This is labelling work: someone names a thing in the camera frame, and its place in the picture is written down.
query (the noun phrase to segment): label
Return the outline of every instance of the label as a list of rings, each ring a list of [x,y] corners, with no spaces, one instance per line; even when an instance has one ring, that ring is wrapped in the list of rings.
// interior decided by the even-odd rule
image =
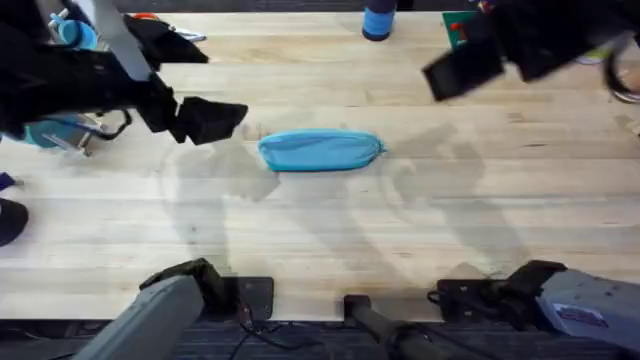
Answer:
[[[553,308],[561,319],[602,328],[609,327],[602,314],[596,310],[565,304],[553,304]]]

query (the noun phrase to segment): blue bottle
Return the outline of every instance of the blue bottle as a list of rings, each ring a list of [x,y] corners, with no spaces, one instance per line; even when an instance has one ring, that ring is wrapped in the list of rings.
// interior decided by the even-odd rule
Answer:
[[[362,35],[371,41],[382,41],[391,35],[396,0],[369,0],[364,9]]]

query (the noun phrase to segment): teal object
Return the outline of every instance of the teal object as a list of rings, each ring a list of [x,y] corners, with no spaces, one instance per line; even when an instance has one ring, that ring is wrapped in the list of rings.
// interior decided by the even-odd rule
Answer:
[[[73,115],[57,115],[55,118],[63,119],[70,122],[78,122],[78,119]],[[58,145],[53,141],[47,139],[45,135],[55,135],[59,139],[68,139],[74,131],[78,131],[76,128],[71,127],[69,125],[64,125],[59,122],[53,120],[47,120],[47,118],[43,118],[42,120],[35,122],[33,124],[27,125],[25,128],[25,136],[23,139],[15,139],[8,134],[7,137],[17,140],[24,141],[28,144],[37,145],[43,149],[51,149],[57,147]]]
[[[82,39],[75,48],[95,50],[98,47],[98,35],[91,26],[78,20],[64,20],[56,14],[51,14],[51,19],[58,24],[58,35],[65,44],[72,44],[76,40],[80,27]]]
[[[368,165],[386,151],[375,135],[363,131],[304,129],[264,137],[260,155],[273,171],[336,171]]]

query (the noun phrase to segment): wooden table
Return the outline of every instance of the wooden table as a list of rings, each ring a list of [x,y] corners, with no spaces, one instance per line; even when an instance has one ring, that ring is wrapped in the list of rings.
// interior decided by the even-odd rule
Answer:
[[[276,282],[275,319],[336,319],[347,293],[437,318],[443,277],[549,259],[640,281],[639,108],[598,67],[525,85],[513,69],[435,104],[420,69],[449,44],[438,13],[382,43],[362,14],[162,15],[208,36],[206,65],[166,65],[180,96],[247,103],[233,139],[195,147],[141,121],[94,157],[0,145],[31,220],[0,248],[0,318],[113,318],[151,273],[205,257]],[[389,152],[338,173],[274,174],[256,153],[292,128],[378,134]]]

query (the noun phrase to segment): blue pencil case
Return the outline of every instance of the blue pencil case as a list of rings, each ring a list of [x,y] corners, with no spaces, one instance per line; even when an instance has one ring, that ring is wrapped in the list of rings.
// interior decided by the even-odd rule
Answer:
[[[335,171],[366,166],[385,148],[367,132],[304,129],[264,137],[258,150],[273,171]]]

